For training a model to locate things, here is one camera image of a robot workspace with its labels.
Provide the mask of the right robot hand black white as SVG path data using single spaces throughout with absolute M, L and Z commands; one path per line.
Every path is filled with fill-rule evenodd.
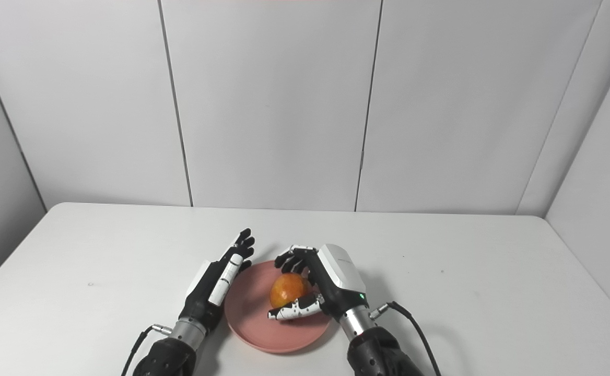
M 283 273 L 300 275 L 305 272 L 315 291 L 269 310 L 267 318 L 270 320 L 288 321 L 322 312 L 338 321 L 349 310 L 369 308 L 365 283 L 341 246 L 291 245 L 274 260 L 274 266 Z

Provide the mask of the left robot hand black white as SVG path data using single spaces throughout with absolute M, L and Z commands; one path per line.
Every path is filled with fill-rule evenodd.
M 242 230 L 219 260 L 202 266 L 194 278 L 179 314 L 180 320 L 201 324 L 208 334 L 217 328 L 224 313 L 225 297 L 236 276 L 252 266 L 255 238 L 252 230 Z

